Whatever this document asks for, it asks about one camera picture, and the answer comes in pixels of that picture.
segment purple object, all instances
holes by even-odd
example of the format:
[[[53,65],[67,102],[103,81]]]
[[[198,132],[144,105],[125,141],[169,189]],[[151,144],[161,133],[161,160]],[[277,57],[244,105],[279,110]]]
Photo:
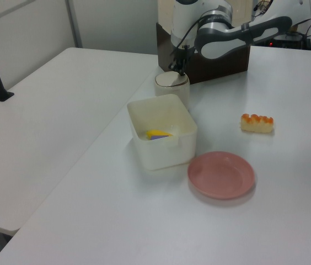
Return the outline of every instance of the purple object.
[[[168,135],[152,135],[151,140],[160,139],[164,137],[168,137]]]

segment cup lid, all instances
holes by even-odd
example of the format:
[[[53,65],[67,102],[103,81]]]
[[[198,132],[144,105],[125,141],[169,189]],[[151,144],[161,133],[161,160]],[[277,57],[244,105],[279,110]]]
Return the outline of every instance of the cup lid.
[[[155,78],[155,82],[161,87],[181,86],[189,81],[187,75],[181,76],[179,73],[173,71],[161,73]]]

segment pink plate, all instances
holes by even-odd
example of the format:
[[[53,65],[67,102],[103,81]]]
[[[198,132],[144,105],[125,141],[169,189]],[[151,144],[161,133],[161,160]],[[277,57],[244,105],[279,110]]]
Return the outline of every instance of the pink plate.
[[[209,152],[195,158],[187,175],[199,192],[216,199],[241,196],[255,183],[252,166],[228,152]]]

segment clear plastic container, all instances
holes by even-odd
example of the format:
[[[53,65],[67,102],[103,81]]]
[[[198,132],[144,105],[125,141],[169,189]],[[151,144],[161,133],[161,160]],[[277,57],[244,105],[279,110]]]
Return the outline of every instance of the clear plastic container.
[[[168,94],[130,102],[127,109],[136,149],[146,169],[187,163],[195,156],[197,125],[178,96]],[[148,130],[172,136],[149,140]]]
[[[190,80],[185,74],[183,76],[170,71],[157,75],[154,79],[154,94],[163,96],[167,94],[177,95],[186,109],[189,108]]]

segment yellow object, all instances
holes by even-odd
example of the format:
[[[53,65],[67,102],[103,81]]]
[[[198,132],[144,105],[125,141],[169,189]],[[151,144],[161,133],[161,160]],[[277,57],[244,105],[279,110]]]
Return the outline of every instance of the yellow object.
[[[172,136],[172,134],[168,134],[165,131],[160,130],[149,130],[146,132],[148,139],[151,139],[152,136]]]

